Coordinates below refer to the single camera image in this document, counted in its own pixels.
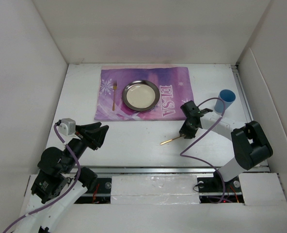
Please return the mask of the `gold spoon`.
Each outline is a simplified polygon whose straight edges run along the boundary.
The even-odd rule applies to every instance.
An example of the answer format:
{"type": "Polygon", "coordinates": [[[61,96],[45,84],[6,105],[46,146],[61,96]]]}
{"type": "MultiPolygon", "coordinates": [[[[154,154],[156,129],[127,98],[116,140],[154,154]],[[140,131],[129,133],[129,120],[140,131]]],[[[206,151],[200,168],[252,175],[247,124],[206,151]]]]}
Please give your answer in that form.
{"type": "Polygon", "coordinates": [[[179,139],[179,138],[181,138],[181,137],[183,137],[183,135],[178,136],[178,137],[175,137],[175,138],[172,138],[172,139],[169,139],[169,140],[166,140],[166,141],[164,141],[164,142],[161,142],[160,145],[161,145],[161,146],[162,146],[162,145],[165,145],[165,144],[170,143],[170,142],[172,142],[172,141],[174,141],[174,140],[177,140],[177,139],[179,139]]]}

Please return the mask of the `purple printed cloth placemat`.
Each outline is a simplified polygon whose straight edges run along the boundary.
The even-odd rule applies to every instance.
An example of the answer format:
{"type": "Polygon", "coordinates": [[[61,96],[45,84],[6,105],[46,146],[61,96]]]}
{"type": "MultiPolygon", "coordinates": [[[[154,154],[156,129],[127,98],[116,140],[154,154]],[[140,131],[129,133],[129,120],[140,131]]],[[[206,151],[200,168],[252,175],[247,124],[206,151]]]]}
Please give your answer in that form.
{"type": "Polygon", "coordinates": [[[103,67],[95,119],[100,121],[184,120],[185,116],[180,107],[193,99],[187,67],[103,67]],[[151,110],[138,112],[129,109],[123,103],[123,89],[136,80],[147,80],[158,87],[160,99],[151,110]],[[112,111],[114,81],[117,81],[117,90],[115,111],[112,111]]]}

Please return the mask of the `gold fork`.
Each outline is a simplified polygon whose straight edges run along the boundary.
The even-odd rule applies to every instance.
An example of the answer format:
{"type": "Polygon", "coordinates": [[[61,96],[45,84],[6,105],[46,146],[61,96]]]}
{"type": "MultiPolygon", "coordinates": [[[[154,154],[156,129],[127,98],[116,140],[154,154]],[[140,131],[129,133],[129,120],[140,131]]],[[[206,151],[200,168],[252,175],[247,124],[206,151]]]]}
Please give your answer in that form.
{"type": "Polygon", "coordinates": [[[115,94],[117,90],[117,81],[113,82],[113,103],[112,103],[112,111],[115,111],[115,94]]]}

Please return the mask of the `metal rimmed cream plate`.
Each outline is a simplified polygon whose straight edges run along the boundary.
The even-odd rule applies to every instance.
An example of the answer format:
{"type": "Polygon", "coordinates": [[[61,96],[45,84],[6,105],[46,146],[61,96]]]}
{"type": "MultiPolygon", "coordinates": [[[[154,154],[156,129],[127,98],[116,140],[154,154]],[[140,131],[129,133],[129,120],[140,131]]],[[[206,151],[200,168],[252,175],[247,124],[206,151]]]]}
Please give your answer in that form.
{"type": "Polygon", "coordinates": [[[147,111],[154,108],[160,99],[158,87],[147,80],[130,82],[122,91],[122,101],[131,110],[147,111]]]}

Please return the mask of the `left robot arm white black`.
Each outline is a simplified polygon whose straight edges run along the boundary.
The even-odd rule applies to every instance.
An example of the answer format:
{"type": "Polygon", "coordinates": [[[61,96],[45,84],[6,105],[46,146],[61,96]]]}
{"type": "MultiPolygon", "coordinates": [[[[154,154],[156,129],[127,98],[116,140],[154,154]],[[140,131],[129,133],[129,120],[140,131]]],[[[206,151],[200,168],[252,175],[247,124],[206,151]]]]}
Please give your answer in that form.
{"type": "Polygon", "coordinates": [[[79,158],[87,148],[97,150],[103,145],[109,126],[100,122],[76,125],[75,121],[64,118],[53,129],[64,150],[56,147],[44,150],[26,213],[5,232],[15,227],[16,233],[51,233],[82,194],[97,189],[97,174],[81,166],[79,158]]]}

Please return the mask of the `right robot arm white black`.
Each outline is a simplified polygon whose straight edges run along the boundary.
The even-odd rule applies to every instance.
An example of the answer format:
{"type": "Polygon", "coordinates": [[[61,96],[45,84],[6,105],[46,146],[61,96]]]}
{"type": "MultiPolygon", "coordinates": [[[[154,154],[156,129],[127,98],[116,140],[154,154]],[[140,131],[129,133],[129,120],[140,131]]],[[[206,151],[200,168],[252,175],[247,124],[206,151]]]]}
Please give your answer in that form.
{"type": "Polygon", "coordinates": [[[205,108],[199,109],[194,101],[183,104],[180,109],[186,119],[179,130],[185,139],[193,139],[198,129],[213,131],[232,142],[234,158],[203,181],[200,189],[221,192],[230,181],[273,155],[272,147],[260,124],[256,121],[234,121],[205,108]]]}

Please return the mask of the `blue plastic cup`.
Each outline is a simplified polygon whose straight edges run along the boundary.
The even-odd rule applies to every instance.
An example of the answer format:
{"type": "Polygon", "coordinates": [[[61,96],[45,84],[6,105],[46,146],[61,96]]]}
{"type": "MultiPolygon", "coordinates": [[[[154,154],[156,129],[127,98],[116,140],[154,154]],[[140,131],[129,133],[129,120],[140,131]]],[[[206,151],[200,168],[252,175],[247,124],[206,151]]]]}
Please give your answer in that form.
{"type": "Polygon", "coordinates": [[[226,110],[235,100],[235,93],[231,90],[224,89],[219,93],[214,110],[217,113],[222,113],[223,110],[226,110]]]}

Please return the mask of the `white foam block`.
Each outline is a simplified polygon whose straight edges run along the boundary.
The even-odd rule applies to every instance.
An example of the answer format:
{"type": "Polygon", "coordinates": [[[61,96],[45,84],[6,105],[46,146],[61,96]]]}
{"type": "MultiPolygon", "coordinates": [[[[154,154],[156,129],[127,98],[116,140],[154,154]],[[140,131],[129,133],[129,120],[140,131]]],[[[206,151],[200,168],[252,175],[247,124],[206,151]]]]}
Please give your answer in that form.
{"type": "Polygon", "coordinates": [[[194,175],[113,176],[111,204],[199,204],[194,175]]]}

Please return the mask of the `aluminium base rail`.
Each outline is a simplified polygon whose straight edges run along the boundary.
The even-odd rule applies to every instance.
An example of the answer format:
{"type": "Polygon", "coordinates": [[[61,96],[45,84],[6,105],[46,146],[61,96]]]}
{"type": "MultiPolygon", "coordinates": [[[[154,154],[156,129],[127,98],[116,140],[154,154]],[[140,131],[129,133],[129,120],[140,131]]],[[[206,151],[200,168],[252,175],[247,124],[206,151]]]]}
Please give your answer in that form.
{"type": "MultiPolygon", "coordinates": [[[[236,94],[225,117],[248,122],[251,115],[242,94],[236,66],[225,64],[188,65],[194,101],[213,108],[223,89],[236,94]]],[[[101,64],[70,64],[54,120],[71,118],[79,125],[94,121],[100,85],[101,64]]],[[[104,144],[87,149],[79,162],[95,173],[195,173],[211,172],[234,157],[232,143],[214,132],[199,130],[195,139],[178,137],[182,121],[110,121],[104,144]]]]}

